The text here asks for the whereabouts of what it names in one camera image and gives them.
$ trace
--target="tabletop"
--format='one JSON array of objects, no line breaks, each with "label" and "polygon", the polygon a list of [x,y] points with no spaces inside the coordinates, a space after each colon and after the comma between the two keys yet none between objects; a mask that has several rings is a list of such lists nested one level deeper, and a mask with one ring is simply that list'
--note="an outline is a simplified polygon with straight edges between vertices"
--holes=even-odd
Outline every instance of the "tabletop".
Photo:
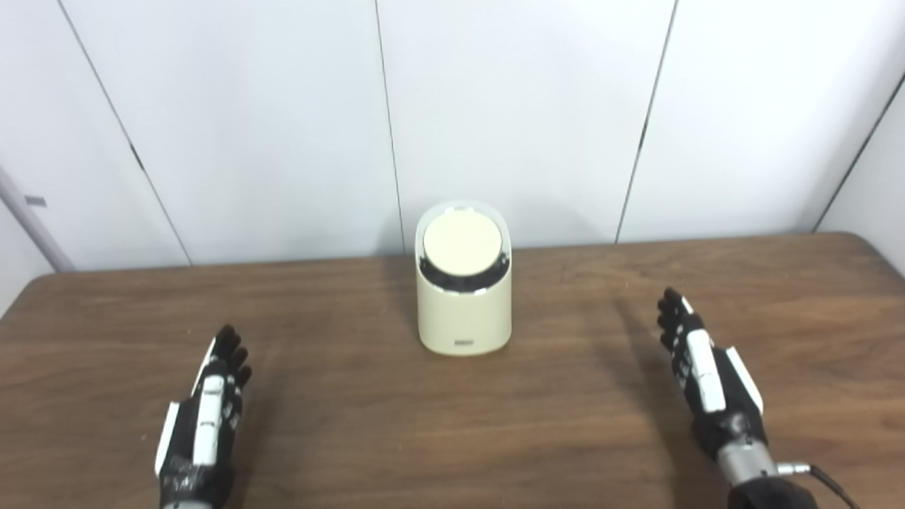
[{"label": "tabletop", "polygon": [[738,347],[777,461],[902,507],[905,281],[861,239],[517,250],[513,271],[512,339],[474,358],[419,342],[408,256],[38,279],[0,321],[0,506],[157,507],[167,402],[229,322],[255,370],[233,508],[723,508],[658,342],[672,285]]}]

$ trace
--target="black rim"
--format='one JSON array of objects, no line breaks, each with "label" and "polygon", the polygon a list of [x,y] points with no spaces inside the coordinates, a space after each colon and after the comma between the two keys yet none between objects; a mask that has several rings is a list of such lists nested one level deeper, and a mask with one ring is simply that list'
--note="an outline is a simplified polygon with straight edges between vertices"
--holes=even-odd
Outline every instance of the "black rim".
[{"label": "black rim", "polygon": [[505,253],[500,253],[493,265],[474,275],[447,274],[432,264],[427,256],[421,257],[418,266],[421,274],[424,274],[424,278],[435,286],[450,292],[474,293],[498,283],[509,271],[509,264],[509,257]]}]

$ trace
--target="white wall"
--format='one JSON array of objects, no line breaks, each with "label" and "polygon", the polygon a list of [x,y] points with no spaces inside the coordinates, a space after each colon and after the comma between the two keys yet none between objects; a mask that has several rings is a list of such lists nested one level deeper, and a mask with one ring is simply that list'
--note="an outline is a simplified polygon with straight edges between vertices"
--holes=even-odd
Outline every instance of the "white wall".
[{"label": "white wall", "polygon": [[461,197],[516,247],[613,242],[673,1],[378,3],[406,242]]},{"label": "white wall", "polygon": [[90,61],[0,0],[0,187],[79,270],[810,231],[905,72],[898,0],[681,0],[650,110],[673,0],[62,4]]},{"label": "white wall", "polygon": [[811,231],[903,44],[901,0],[681,0],[620,241]]},{"label": "white wall", "polygon": [[819,230],[860,235],[905,274],[905,91],[886,111]]},{"label": "white wall", "polygon": [[0,316],[35,277],[53,272],[32,239],[0,201]]},{"label": "white wall", "polygon": [[186,264],[53,1],[0,1],[0,173],[70,268]]},{"label": "white wall", "polygon": [[373,0],[64,4],[194,263],[402,252]]}]

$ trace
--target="panel seam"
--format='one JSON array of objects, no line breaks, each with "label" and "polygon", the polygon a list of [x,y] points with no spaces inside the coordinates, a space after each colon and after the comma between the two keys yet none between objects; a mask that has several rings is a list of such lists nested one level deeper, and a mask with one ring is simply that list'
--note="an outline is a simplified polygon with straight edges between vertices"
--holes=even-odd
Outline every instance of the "panel seam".
[{"label": "panel seam", "polygon": [[384,101],[386,103],[386,125],[389,128],[390,135],[390,154],[393,157],[393,180],[395,182],[395,191],[396,191],[396,210],[399,213],[399,238],[402,242],[402,252],[405,254],[405,228],[402,223],[402,197],[399,195],[399,170],[396,167],[395,161],[395,140],[393,138],[393,119],[390,114],[390,92],[389,87],[386,85],[386,62],[384,60],[384,36],[383,32],[380,29],[380,8],[377,5],[377,0],[374,0],[374,16],[377,20],[377,43],[380,47],[380,71],[383,75],[384,79]]},{"label": "panel seam", "polygon": [[899,78],[899,83],[896,85],[895,89],[892,90],[892,95],[886,101],[886,105],[883,106],[883,111],[880,112],[880,116],[877,117],[877,120],[873,123],[873,127],[871,127],[871,131],[867,133],[867,138],[864,139],[864,142],[861,144],[861,147],[858,149],[858,152],[854,155],[854,159],[852,159],[852,164],[849,165],[848,169],[845,170],[845,175],[843,175],[842,180],[839,181],[839,185],[836,186],[836,190],[833,192],[833,195],[830,197],[830,201],[827,202],[826,208],[824,208],[824,212],[820,215],[820,218],[817,219],[817,223],[814,225],[814,229],[811,230],[811,233],[817,233],[817,229],[820,227],[821,223],[823,223],[826,218],[826,214],[830,211],[830,208],[833,206],[833,203],[836,201],[836,198],[839,197],[839,192],[843,190],[843,186],[845,186],[845,182],[848,181],[849,176],[852,174],[854,167],[858,164],[858,161],[861,160],[861,155],[864,153],[864,150],[867,149],[867,146],[871,143],[871,139],[873,138],[873,134],[877,132],[877,128],[880,127],[880,123],[883,121],[883,117],[886,116],[886,112],[890,109],[892,102],[895,101],[896,96],[899,95],[899,90],[902,87],[902,83],[905,82],[905,74],[902,74],[901,78]]},{"label": "panel seam", "polygon": [[144,163],[141,162],[141,158],[138,156],[138,151],[135,149],[135,144],[132,143],[132,138],[129,136],[129,132],[126,130],[125,124],[122,123],[122,118],[119,116],[119,112],[117,111],[116,106],[113,105],[113,100],[110,99],[110,94],[107,92],[107,87],[104,86],[104,82],[100,78],[100,74],[98,74],[98,69],[94,66],[94,61],[88,55],[88,50],[85,48],[85,44],[82,42],[81,36],[79,36],[79,31],[76,30],[75,24],[72,22],[72,18],[70,18],[69,16],[69,11],[66,10],[66,6],[63,5],[62,0],[56,0],[56,3],[60,7],[60,11],[62,12],[63,17],[66,18],[66,23],[69,25],[69,29],[72,31],[72,36],[75,37],[76,43],[79,44],[81,54],[88,62],[88,66],[91,68],[91,73],[94,74],[94,80],[97,81],[98,86],[100,86],[100,91],[103,92],[104,99],[107,101],[107,105],[110,107],[110,111],[113,113],[113,117],[119,124],[119,130],[122,132],[123,137],[129,144],[129,150],[132,153],[132,157],[135,158],[135,161],[138,164],[138,169],[140,169],[141,172],[145,175],[145,180],[148,181],[148,185],[151,187],[151,191],[154,193],[154,199],[157,201],[157,205],[160,206],[160,210],[163,212],[164,217],[167,219],[170,230],[176,237],[176,241],[179,243],[179,248],[182,249],[182,254],[186,257],[189,265],[194,265],[194,263],[192,263],[192,257],[188,255],[186,245],[182,242],[182,237],[179,236],[179,232],[177,232],[176,230],[176,225],[173,224],[173,219],[170,217],[169,213],[167,212],[167,208],[164,206],[163,201],[160,199],[160,194],[157,192],[157,188],[154,186],[154,182],[151,181],[151,176],[148,174],[148,171],[145,169]]},{"label": "panel seam", "polygon": [[619,226],[616,228],[616,239],[614,244],[619,244],[619,236],[622,234],[623,224],[625,222],[625,212],[628,210],[628,200],[632,195],[632,187],[634,185],[634,176],[638,171],[638,161],[641,159],[641,150],[644,147],[644,138],[647,136],[647,126],[651,121],[651,111],[653,110],[653,100],[657,96],[657,86],[660,84],[660,73],[663,70],[663,61],[666,59],[666,50],[670,45],[670,36],[672,35],[672,24],[676,18],[676,11],[679,9],[679,0],[675,0],[672,4],[672,12],[670,13],[670,23],[666,28],[666,36],[663,38],[663,49],[660,52],[660,61],[657,63],[657,73],[653,77],[653,87],[651,88],[651,99],[647,103],[647,112],[644,115],[644,124],[641,127],[641,136],[638,139],[638,151],[634,155],[634,163],[632,164],[632,175],[628,179],[628,188],[625,190],[625,200],[623,201],[622,214],[619,215]]}]

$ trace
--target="cream cylindrical container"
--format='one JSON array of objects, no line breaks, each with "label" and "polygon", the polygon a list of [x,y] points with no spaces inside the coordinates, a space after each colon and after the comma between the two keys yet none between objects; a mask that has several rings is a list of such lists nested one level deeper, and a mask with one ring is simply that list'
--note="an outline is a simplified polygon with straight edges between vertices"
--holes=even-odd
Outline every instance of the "cream cylindrical container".
[{"label": "cream cylindrical container", "polygon": [[418,332],[429,350],[480,355],[512,334],[512,247],[502,216],[471,201],[435,206],[414,239]]}]

